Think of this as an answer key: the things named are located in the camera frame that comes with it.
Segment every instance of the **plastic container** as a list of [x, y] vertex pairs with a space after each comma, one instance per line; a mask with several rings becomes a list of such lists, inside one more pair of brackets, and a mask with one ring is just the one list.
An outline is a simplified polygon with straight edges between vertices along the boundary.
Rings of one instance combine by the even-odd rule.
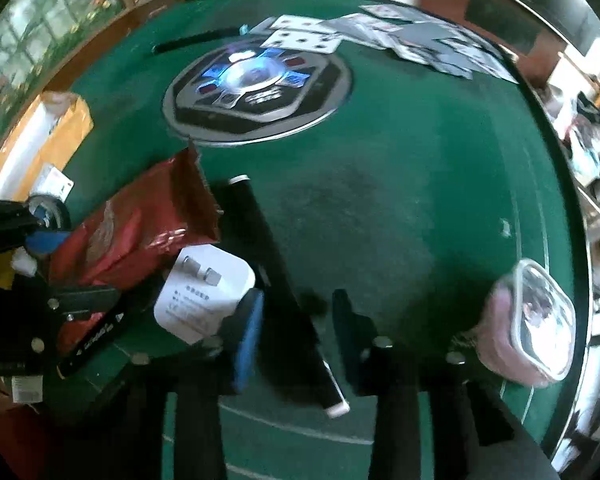
[[566, 377], [576, 334], [573, 303], [533, 260], [520, 260], [496, 282], [480, 323], [468, 334], [491, 371], [527, 386]]

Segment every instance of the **pile of playing cards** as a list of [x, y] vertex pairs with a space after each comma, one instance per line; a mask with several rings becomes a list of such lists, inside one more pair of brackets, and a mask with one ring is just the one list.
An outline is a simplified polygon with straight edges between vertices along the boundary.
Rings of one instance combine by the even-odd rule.
[[[473, 31], [440, 20], [413, 7], [360, 6], [374, 17], [355, 13], [334, 20], [283, 15], [267, 18], [251, 34], [269, 37], [263, 47], [332, 54], [342, 41], [378, 50], [391, 49], [400, 58], [429, 65], [439, 72], [473, 78], [482, 72], [516, 83], [504, 67], [502, 55]], [[400, 20], [400, 25], [379, 18]]]

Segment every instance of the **clear plastic lid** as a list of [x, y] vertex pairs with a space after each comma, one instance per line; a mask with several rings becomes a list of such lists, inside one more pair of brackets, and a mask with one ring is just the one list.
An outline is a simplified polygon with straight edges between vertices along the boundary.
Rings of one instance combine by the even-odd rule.
[[573, 359], [576, 320], [573, 303], [542, 266], [520, 260], [513, 269], [511, 342], [549, 378], [560, 381]]

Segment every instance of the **green felt surface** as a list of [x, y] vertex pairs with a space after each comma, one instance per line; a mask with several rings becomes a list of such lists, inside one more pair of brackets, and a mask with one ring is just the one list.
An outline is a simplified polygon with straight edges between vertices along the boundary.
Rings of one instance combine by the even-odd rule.
[[[185, 147], [164, 121], [162, 96], [183, 67], [222, 43], [159, 57], [150, 54], [152, 44], [280, 14], [335, 18], [371, 2], [199, 0], [129, 35], [72, 87], [94, 121], [64, 170], [75, 180], [66, 202], [73, 220]], [[555, 139], [534, 119], [522, 88], [481, 73], [473, 80], [443, 75], [346, 41], [338, 56], [354, 83], [327, 120], [280, 140], [200, 150], [211, 182], [251, 177], [297, 291], [329, 301], [345, 287], [381, 332], [422, 358], [439, 357], [455, 332], [477, 322], [494, 280], [524, 256], [550, 270], [586, 320], [587, 282], [579, 275], [586, 248], [573, 187], [560, 179]], [[315, 323], [325, 356], [343, 377], [330, 316]], [[74, 378], [48, 382], [46, 398], [58, 416], [79, 415], [127, 354], [182, 348], [151, 313], [116, 344]], [[578, 374], [575, 366], [572, 382]], [[344, 384], [351, 412], [327, 420], [317, 407], [281, 394], [271, 379], [258, 370], [243, 395], [222, 400], [224, 446], [235, 471], [287, 480], [366, 478], [375, 400], [354, 397]], [[561, 387], [536, 390], [530, 399], [528, 388], [503, 386], [505, 401], [538, 442], [557, 416]], [[240, 476], [235, 471], [231, 478]], [[430, 467], [423, 478], [432, 478]]]

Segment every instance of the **red package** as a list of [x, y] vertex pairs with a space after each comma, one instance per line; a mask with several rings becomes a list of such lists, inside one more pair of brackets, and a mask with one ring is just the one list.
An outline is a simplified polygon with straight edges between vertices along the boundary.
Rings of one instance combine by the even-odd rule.
[[49, 283], [126, 290], [181, 248], [218, 241], [218, 206], [193, 146], [145, 171], [51, 255]]

